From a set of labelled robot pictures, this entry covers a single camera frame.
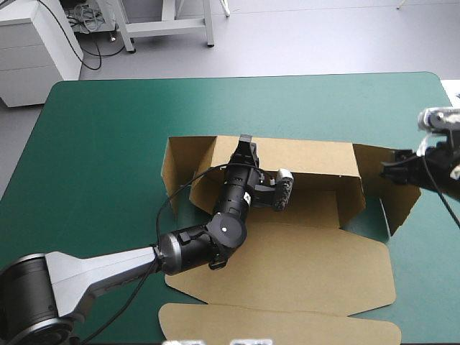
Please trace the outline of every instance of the white sticker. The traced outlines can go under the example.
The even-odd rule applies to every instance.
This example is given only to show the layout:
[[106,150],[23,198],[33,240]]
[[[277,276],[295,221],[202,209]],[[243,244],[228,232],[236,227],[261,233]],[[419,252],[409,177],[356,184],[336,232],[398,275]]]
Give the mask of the white sticker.
[[249,206],[251,206],[251,196],[247,192],[244,192],[243,199],[247,202]]

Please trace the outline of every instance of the cardboard box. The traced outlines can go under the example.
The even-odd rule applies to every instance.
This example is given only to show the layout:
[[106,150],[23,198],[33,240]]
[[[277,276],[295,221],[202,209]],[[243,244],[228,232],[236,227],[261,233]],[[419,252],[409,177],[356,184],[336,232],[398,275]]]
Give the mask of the cardboard box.
[[[293,173],[290,203],[283,212],[251,208],[247,240],[225,269],[199,267],[166,277],[169,286],[209,304],[164,306],[160,323],[166,337],[194,339],[200,330],[198,338],[209,345],[228,344],[230,337],[273,338],[276,344],[399,344],[397,326],[346,317],[389,305],[396,296],[387,247],[340,228],[364,209],[367,194],[381,197],[394,234],[420,191],[379,176],[380,162],[390,159],[389,149],[345,142],[252,141],[261,168],[276,172],[283,167]],[[226,136],[170,138],[162,169],[167,192],[228,162],[237,142],[238,137]],[[190,201],[211,213],[223,177],[215,171],[197,180]],[[172,207],[178,211],[174,201]],[[234,318],[227,318],[226,331],[199,326],[226,315]]]

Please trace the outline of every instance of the drawer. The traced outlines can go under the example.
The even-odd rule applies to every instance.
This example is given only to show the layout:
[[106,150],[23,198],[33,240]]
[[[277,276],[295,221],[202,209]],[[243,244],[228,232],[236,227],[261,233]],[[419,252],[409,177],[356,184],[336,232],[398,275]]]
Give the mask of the drawer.
[[32,23],[0,26],[0,49],[42,44],[42,38]]
[[44,45],[0,49],[0,70],[54,65]]
[[0,98],[7,106],[43,104],[53,85],[62,78],[56,67],[0,71]]

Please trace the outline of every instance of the electrical cable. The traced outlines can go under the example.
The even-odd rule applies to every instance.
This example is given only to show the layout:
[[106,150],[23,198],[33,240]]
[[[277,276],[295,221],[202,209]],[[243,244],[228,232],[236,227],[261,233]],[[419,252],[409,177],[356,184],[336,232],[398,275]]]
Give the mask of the electrical cable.
[[186,189],[189,185],[191,185],[193,182],[195,182],[195,180],[199,179],[199,178],[202,178],[204,175],[210,173],[211,171],[214,171],[214,170],[219,170],[223,167],[251,167],[261,173],[264,173],[264,174],[267,174],[271,179],[273,179],[273,177],[268,173],[266,172],[265,170],[255,166],[255,165],[250,165],[250,164],[244,164],[244,163],[226,163],[226,164],[220,164],[220,165],[216,165],[215,167],[210,167],[209,169],[203,171],[202,173],[196,175],[194,178],[192,178],[191,180],[189,180],[186,184],[184,184],[182,187],[180,187],[179,189],[177,189],[173,194],[171,194],[171,196],[169,196],[168,198],[166,198],[165,202],[161,205],[158,213],[157,213],[157,219],[156,219],[156,222],[155,222],[155,228],[157,230],[157,246],[158,246],[158,249],[161,249],[161,243],[160,243],[160,216],[161,216],[161,213],[162,211],[166,208],[166,206],[169,204],[169,202],[177,195],[179,194],[182,190]]
[[[86,50],[85,48],[83,47],[80,47],[82,49],[82,51],[84,51],[85,53],[89,54],[89,55],[92,55],[92,56],[99,56],[98,54],[94,54],[93,52],[90,52],[89,50]],[[121,46],[121,48],[119,50],[117,50],[116,52],[113,52],[113,53],[110,53],[110,54],[101,54],[101,57],[103,58],[109,58],[111,56],[115,56],[115,55],[118,55],[120,52],[122,52],[124,49],[124,45]]]
[[[165,200],[165,202],[160,206],[160,209],[157,212],[157,219],[156,219],[156,231],[157,231],[157,247],[158,250],[160,250],[160,215],[161,212],[166,208],[167,205],[169,205],[169,202],[177,196],[182,190],[186,189],[189,185],[191,185],[193,182],[195,182],[197,179],[202,178],[204,175],[209,174],[210,172],[214,170],[219,170],[223,167],[250,167],[253,168],[263,174],[268,175],[271,179],[273,179],[272,175],[269,172],[266,172],[265,170],[261,169],[260,167],[257,167],[255,165],[250,165],[250,164],[244,164],[244,163],[226,163],[226,164],[220,164],[216,165],[215,167],[210,167],[209,169],[203,171],[202,173],[196,175],[193,177],[191,180],[189,180],[186,184],[182,185],[180,188],[178,188],[172,195],[168,196]],[[203,230],[202,234],[207,234],[213,242],[215,242],[215,245],[219,248],[220,251],[223,251],[223,249],[220,247],[221,244],[217,240],[215,236],[210,234],[208,231]],[[156,261],[153,260],[152,264],[149,266],[148,270],[145,272],[145,274],[142,276],[142,279],[139,281],[131,295],[128,297],[128,300],[123,304],[123,306],[115,313],[113,314],[112,317],[110,317],[109,320],[107,320],[102,326],[100,326],[96,331],[94,331],[90,336],[86,337],[82,342],[81,345],[86,345],[91,339],[94,339],[96,336],[101,334],[107,327],[109,327],[131,304],[133,299],[136,297],[137,293],[140,291],[141,287],[144,285],[145,281],[147,280],[148,276],[153,273],[153,269],[155,268]]]
[[129,296],[128,300],[123,304],[123,306],[115,313],[113,314],[112,317],[110,317],[109,320],[105,322],[102,326],[100,326],[96,331],[94,331],[90,336],[86,337],[82,342],[81,345],[87,344],[91,339],[97,337],[99,334],[101,334],[107,327],[111,325],[112,322],[114,322],[131,304],[133,299],[137,296],[137,293],[141,290],[142,286],[144,285],[145,281],[149,277],[151,273],[153,273],[153,269],[156,266],[156,260],[153,260],[152,263],[150,264],[148,270],[145,272],[144,276],[142,279],[139,281],[139,284],[137,284],[136,288],[133,290],[131,295]]
[[460,221],[457,218],[457,216],[455,215],[455,213],[452,210],[452,208],[449,205],[449,203],[447,202],[446,198],[444,198],[444,195],[441,192],[441,190],[439,189],[438,184],[436,183],[436,181],[434,180],[433,176],[431,175],[430,169],[428,168],[428,164],[426,162],[426,156],[425,155],[422,156],[422,162],[423,162],[423,165],[425,166],[426,174],[428,175],[428,177],[431,180],[431,184],[433,185],[435,191],[437,192],[439,198],[441,199],[441,201],[443,202],[443,204],[446,207],[447,211],[451,215],[452,219],[455,221],[455,223],[457,224],[458,228],[460,229]]
[[94,37],[91,35],[91,39],[93,40],[94,42],[94,45],[96,46],[96,50],[98,51],[98,56],[99,56],[99,65],[98,67],[91,67],[89,65],[86,65],[84,62],[83,62],[83,59],[81,59],[77,52],[75,51],[75,48],[73,47],[72,43],[70,42],[70,39],[69,37],[67,36],[67,33],[65,32],[63,26],[61,25],[61,23],[59,22],[59,19],[56,17],[56,15],[54,14],[54,12],[48,7],[48,5],[46,5],[42,0],[37,0],[38,2],[41,3],[41,5],[44,6],[44,8],[46,8],[46,10],[49,11],[49,13],[51,13],[52,17],[55,19],[55,21],[57,22],[57,24],[59,25],[59,28],[61,29],[61,31],[63,32],[66,40],[67,40],[67,43],[70,45],[70,48],[72,49],[73,53],[75,54],[75,56],[78,58],[78,60],[82,63],[83,66],[85,66],[87,69],[89,70],[99,70],[101,69],[102,67],[102,57],[101,57],[101,51],[99,50],[99,45],[98,43],[94,40]]
[[[79,21],[78,19],[70,16],[70,15],[67,15],[67,19],[69,20],[73,20],[74,22],[70,23],[71,27],[74,27],[75,25],[82,25],[83,22]],[[122,45],[120,47],[120,49],[118,49],[116,52],[111,52],[109,54],[95,54],[94,52],[90,52],[89,50],[83,48],[83,47],[80,47],[80,49],[82,49],[82,51],[84,51],[85,53],[89,54],[89,55],[92,55],[92,56],[96,56],[96,57],[99,57],[101,56],[102,58],[109,58],[111,56],[115,56],[115,55],[118,55],[120,52],[123,51],[124,49],[124,45]]]

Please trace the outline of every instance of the green table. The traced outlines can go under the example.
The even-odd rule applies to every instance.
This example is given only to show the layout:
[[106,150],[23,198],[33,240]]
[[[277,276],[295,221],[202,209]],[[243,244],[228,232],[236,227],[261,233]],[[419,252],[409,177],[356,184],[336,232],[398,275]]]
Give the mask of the green table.
[[[84,257],[154,242],[168,136],[247,133],[415,148],[423,136],[418,112],[448,105],[430,73],[59,83],[0,203],[0,265],[30,252]],[[177,226],[201,216],[185,208]],[[382,222],[369,200],[347,228],[382,238]],[[165,215],[164,230],[175,226]],[[357,317],[396,323],[406,342],[460,340],[460,233],[434,193],[423,193],[387,245],[397,300]],[[131,289],[98,299],[81,333],[105,321]],[[166,302],[193,299],[152,276],[97,340],[160,340],[157,312]]]

